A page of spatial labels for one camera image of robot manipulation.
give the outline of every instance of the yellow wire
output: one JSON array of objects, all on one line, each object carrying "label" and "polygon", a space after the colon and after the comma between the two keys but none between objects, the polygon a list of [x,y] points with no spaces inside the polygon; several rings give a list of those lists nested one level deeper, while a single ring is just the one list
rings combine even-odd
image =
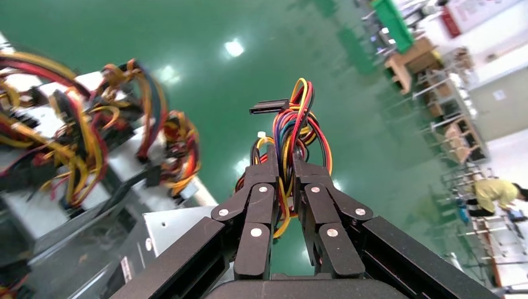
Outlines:
[{"label": "yellow wire", "polygon": [[151,111],[151,109],[152,109],[152,107],[151,107],[151,99],[150,99],[151,89],[150,89],[149,83],[147,82],[147,80],[145,79],[143,74],[138,73],[137,76],[136,76],[136,79],[137,79],[137,81],[139,83],[139,89],[141,89],[141,102],[143,103],[143,115],[145,117],[145,124],[147,124],[147,123],[149,124],[149,129],[148,130],[146,129],[146,126],[145,126],[145,131],[144,131],[144,134],[143,134],[143,140],[141,141],[141,144],[143,144],[147,140],[149,140],[149,138],[150,138],[150,136],[149,136],[149,130],[150,130],[150,127],[151,127],[150,117],[151,117],[151,114],[152,114],[152,111]]},{"label": "yellow wire", "polygon": [[[88,186],[84,188],[84,191],[79,195],[78,197],[72,198],[70,204],[72,206],[78,206],[80,205],[84,199],[88,196],[89,192],[92,190],[93,186],[97,183],[96,179],[103,167],[103,152],[101,151],[99,141],[97,138],[94,137],[92,130],[90,129],[90,126],[88,125],[87,117],[85,117],[83,110],[79,105],[77,105],[77,113],[79,115],[79,124],[82,131],[82,134],[84,136],[84,142],[87,145],[86,150],[88,153],[87,161],[95,160],[95,169],[91,169],[90,173],[95,173],[94,178],[90,181]],[[81,171],[81,177],[88,178],[89,172],[84,169],[84,173]]]},{"label": "yellow wire", "polygon": [[334,169],[334,161],[332,160],[332,150],[330,149],[330,145],[328,145],[328,160],[330,162],[328,163],[328,174],[332,175],[332,170]]},{"label": "yellow wire", "polygon": [[[288,161],[288,149],[290,148],[290,142],[291,142],[291,136],[289,136],[287,139],[286,139],[286,143],[283,147],[283,158],[282,158],[282,162],[283,162],[283,170],[284,170],[284,173],[288,173],[288,165],[287,165],[287,161]],[[288,189],[286,191],[286,194],[288,196],[290,196],[291,194],[291,190],[293,189],[293,180],[290,181],[290,183],[288,184]]]},{"label": "yellow wire", "polygon": [[[292,110],[295,111],[295,110],[299,110],[300,107],[290,107],[290,109],[292,109]],[[310,116],[312,116],[312,118],[313,118],[314,120],[317,120],[317,118],[316,118],[315,115],[312,113],[312,111],[310,111],[309,114],[310,114]],[[301,134],[308,134],[308,133],[310,133],[311,131],[312,131],[312,129],[307,125],[306,127],[304,127],[304,128],[301,129]]]},{"label": "yellow wire", "polygon": [[42,186],[40,187],[40,190],[46,190],[48,189],[49,185],[51,185],[51,182],[54,180],[54,179],[60,179],[60,178],[64,178],[65,176],[69,176],[71,173],[71,171],[68,171],[67,173],[62,173],[52,179],[50,179],[49,181],[47,181],[46,183],[42,184]]},{"label": "yellow wire", "polygon": [[[0,114],[0,119],[2,118],[6,118],[6,116]],[[80,177],[80,180],[79,180],[79,184],[77,185],[77,188],[76,190],[74,191],[75,193],[78,193],[83,187],[84,187],[84,184],[86,182],[86,176],[85,176],[85,173],[86,173],[86,164],[81,160],[79,159],[73,152],[71,152],[69,149],[67,149],[66,147],[54,142],[54,141],[49,141],[47,139],[45,139],[44,137],[38,135],[38,134],[35,134],[33,132],[33,130],[31,130],[29,127],[25,126],[23,123],[20,123],[20,122],[13,122],[12,125],[11,125],[11,128],[13,130],[15,130],[16,132],[24,135],[24,136],[27,136],[37,142],[40,142],[42,143],[43,145],[46,145],[48,146],[49,148],[55,150],[59,155],[62,155],[65,157],[65,160],[66,161],[70,161],[70,171],[72,172],[72,174],[75,174],[75,168],[77,167],[79,169],[79,171],[81,172],[81,177]],[[73,190],[71,188],[68,188],[68,196],[67,198],[72,198],[72,195],[73,195]]]},{"label": "yellow wire", "polygon": [[200,162],[197,162],[196,168],[192,175],[190,175],[188,178],[182,179],[181,181],[178,181],[175,183],[166,183],[165,186],[172,189],[172,195],[178,194],[182,189],[185,188],[185,186],[187,186],[187,184],[189,184],[191,179],[193,179],[196,176],[196,173],[198,172],[198,170],[200,170],[200,168],[201,168],[201,164]]},{"label": "yellow wire", "polygon": [[117,121],[117,119],[119,118],[120,110],[114,106],[101,106],[101,107],[97,107],[95,109],[90,110],[90,113],[101,111],[101,110],[109,110],[112,112],[112,119],[107,124],[105,124],[105,126],[103,127],[103,129],[107,129],[111,127]]},{"label": "yellow wire", "polygon": [[14,148],[28,148],[33,145],[33,142],[17,141],[17,140],[7,138],[4,135],[0,135],[0,143],[10,145]]},{"label": "yellow wire", "polygon": [[4,90],[6,92],[7,97],[9,98],[9,103],[12,107],[17,108],[20,106],[20,95],[4,80],[0,80],[0,90]]},{"label": "yellow wire", "polygon": [[312,135],[312,137],[310,139],[306,140],[306,144],[312,143],[315,140],[315,138],[317,138],[317,135],[315,135],[315,134]]},{"label": "yellow wire", "polygon": [[265,145],[266,143],[275,144],[275,140],[272,137],[269,137],[269,136],[260,138],[257,141],[257,148],[260,148],[261,145]]},{"label": "yellow wire", "polygon": [[75,165],[73,165],[73,161],[70,160],[70,163],[68,167],[71,169],[70,171],[70,178],[68,179],[68,191],[66,193],[66,200],[68,203],[70,203],[74,197],[75,192],[73,192],[73,183],[75,181]]},{"label": "yellow wire", "polygon": [[279,178],[279,192],[281,192],[281,196],[282,196],[282,199],[283,199],[284,207],[286,208],[285,209],[286,210],[286,215],[285,215],[284,220],[283,220],[281,226],[279,227],[279,229],[273,234],[273,238],[274,239],[277,239],[282,234],[284,234],[284,232],[288,228],[288,225],[290,224],[290,209],[288,207],[288,199],[286,198],[286,194],[284,194],[284,185],[282,183],[282,178]]},{"label": "yellow wire", "polygon": [[54,95],[50,95],[48,101],[50,103],[51,108],[55,112],[55,115],[59,116],[60,115],[60,109],[59,109],[59,104],[57,104],[57,99],[55,98],[55,96]]},{"label": "yellow wire", "polygon": [[23,53],[23,52],[15,52],[15,53],[6,53],[1,52],[0,58],[8,58],[8,59],[17,59],[17,60],[24,60],[28,61],[32,64],[43,66],[49,70],[52,70],[54,72],[59,73],[61,76],[68,78],[69,80],[75,80],[75,77],[77,76],[74,72],[72,72],[70,69],[65,67],[62,64],[59,64],[53,60],[47,59],[45,57],[29,54],[29,53]]},{"label": "yellow wire", "polygon": [[306,94],[308,93],[308,83],[306,83],[306,80],[304,78],[299,78],[299,80],[297,80],[297,82],[295,83],[295,86],[293,87],[293,91],[291,92],[291,97],[290,97],[290,102],[293,102],[293,100],[295,99],[295,95],[297,94],[297,88],[299,87],[299,83],[302,83],[303,86],[304,86],[304,89],[303,89],[303,96],[301,97],[301,103],[299,106],[303,106],[304,104],[304,100],[306,99]]}]

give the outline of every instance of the cardboard box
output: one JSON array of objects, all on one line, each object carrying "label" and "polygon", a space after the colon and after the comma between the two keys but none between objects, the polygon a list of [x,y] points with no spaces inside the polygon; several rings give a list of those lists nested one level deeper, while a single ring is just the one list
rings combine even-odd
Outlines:
[{"label": "cardboard box", "polygon": [[423,54],[430,53],[435,47],[427,37],[422,37],[417,40],[413,46],[404,54],[399,54],[399,62],[401,64],[408,64],[411,61],[418,59]]},{"label": "cardboard box", "polygon": [[431,103],[431,105],[429,105],[429,112],[431,113],[432,117],[439,117],[444,115],[444,111],[438,103]]},{"label": "cardboard box", "polygon": [[437,63],[438,61],[436,59],[436,56],[429,51],[410,61],[407,64],[407,67],[413,74],[417,74],[431,66],[436,65]]}]

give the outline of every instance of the green floor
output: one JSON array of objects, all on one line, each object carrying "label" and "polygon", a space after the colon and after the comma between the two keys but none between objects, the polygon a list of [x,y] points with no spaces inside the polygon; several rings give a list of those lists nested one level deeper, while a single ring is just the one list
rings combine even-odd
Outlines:
[{"label": "green floor", "polygon": [[[419,133],[429,120],[409,104],[386,108],[403,97],[372,64],[361,14],[352,0],[3,0],[0,28],[80,73],[137,57],[164,82],[171,108],[198,127],[199,176],[218,201],[231,194],[257,132],[270,132],[272,116],[248,108],[311,80],[340,188],[436,253],[463,255],[453,233],[460,221],[437,202],[447,168]],[[234,39],[238,57],[224,47]],[[305,250],[294,222],[274,248],[273,271],[311,274]]]}]

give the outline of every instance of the black wire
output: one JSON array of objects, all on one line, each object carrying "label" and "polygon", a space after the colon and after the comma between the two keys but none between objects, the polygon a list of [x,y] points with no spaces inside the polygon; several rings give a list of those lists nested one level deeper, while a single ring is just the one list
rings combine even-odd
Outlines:
[{"label": "black wire", "polygon": [[308,146],[304,146],[304,148],[306,149],[306,157],[304,161],[308,162],[308,160],[310,159],[310,150],[308,149]]},{"label": "black wire", "polygon": [[275,233],[278,230],[277,225],[279,224],[281,215],[282,215],[282,212],[280,211],[280,208],[279,208],[279,213],[277,213],[277,220],[275,221],[275,228],[273,229],[273,233]]},{"label": "black wire", "polygon": [[[286,146],[286,142],[285,142],[285,141],[288,139],[288,136],[291,135],[291,132],[292,132],[292,131],[293,131],[293,125],[290,125],[290,127],[287,128],[286,131],[284,132],[283,140],[281,140],[281,144],[282,144],[283,146]],[[288,186],[288,183],[290,182],[290,179],[291,179],[291,178],[290,178],[290,176],[291,176],[291,170],[290,170],[290,168],[291,168],[291,164],[292,164],[291,161],[288,160],[288,157],[286,157],[286,165],[287,165],[287,167],[286,167],[286,173],[284,173],[284,168],[279,167],[279,173],[282,174],[282,177],[285,179],[285,181],[284,181],[285,186]]]},{"label": "black wire", "polygon": [[35,187],[35,189],[27,197],[26,202],[29,202],[31,199],[33,199],[33,197],[35,197],[38,191],[39,191],[39,188]]},{"label": "black wire", "polygon": [[[311,119],[313,120],[313,122],[316,124],[316,126],[319,126],[319,122],[317,121],[317,119],[315,119],[314,117],[311,117]],[[315,141],[315,138],[313,140],[311,140],[309,143],[305,143],[304,145],[306,146],[309,146],[311,145],[313,142]]]},{"label": "black wire", "polygon": [[315,89],[312,88],[312,95],[310,96],[310,102],[308,103],[308,108],[306,109],[306,113],[303,115],[303,118],[301,119],[301,125],[299,126],[299,129],[297,130],[297,135],[292,140],[297,140],[299,138],[299,135],[301,134],[301,129],[306,126],[308,115],[310,114],[310,111],[312,109],[313,102],[315,100]]},{"label": "black wire", "polygon": [[253,146],[251,147],[251,151],[250,151],[250,154],[249,154],[249,157],[251,159],[251,161],[250,161],[251,165],[255,164],[255,157],[258,157],[258,159],[260,160],[260,155],[259,155],[258,148],[257,148],[257,143],[258,143],[259,139],[260,138],[257,138],[257,140],[254,142]]},{"label": "black wire", "polygon": [[242,174],[242,176],[238,179],[236,185],[235,185],[235,192],[242,189],[243,187],[243,184],[241,186],[240,185],[240,182],[244,179],[244,177],[246,176],[246,172],[244,171],[244,173]]},{"label": "black wire", "polygon": [[323,139],[321,138],[321,135],[319,134],[317,130],[315,130],[314,128],[312,129],[315,132],[317,139],[319,140],[319,145],[321,146],[321,152],[323,153],[323,167],[326,167],[326,150],[323,145]]}]

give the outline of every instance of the metal rack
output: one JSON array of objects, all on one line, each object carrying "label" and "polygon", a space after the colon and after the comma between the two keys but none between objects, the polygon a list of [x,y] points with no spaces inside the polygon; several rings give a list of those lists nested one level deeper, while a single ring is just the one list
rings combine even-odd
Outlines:
[{"label": "metal rack", "polygon": [[424,95],[427,107],[436,106],[445,118],[464,114],[471,119],[476,118],[477,110],[463,83],[456,73],[448,69],[431,70],[418,75],[417,83],[427,86],[423,90],[413,94],[413,97]]},{"label": "metal rack", "polygon": [[460,47],[442,55],[444,70],[453,73],[462,79],[465,88],[470,89],[479,81],[477,73],[474,71],[474,62],[467,48]]},{"label": "metal rack", "polygon": [[[460,203],[474,198],[473,184],[476,181],[495,179],[491,168],[484,168],[473,163],[466,163],[455,168],[452,172],[441,177],[442,184],[452,194],[448,200],[457,204],[460,215],[465,216],[465,209]],[[466,218],[465,222],[471,225],[467,231],[459,234],[460,237],[475,236],[484,250],[481,260],[496,260],[509,258],[525,260],[528,253],[524,238],[514,229],[514,223],[507,215],[492,217]]]}]

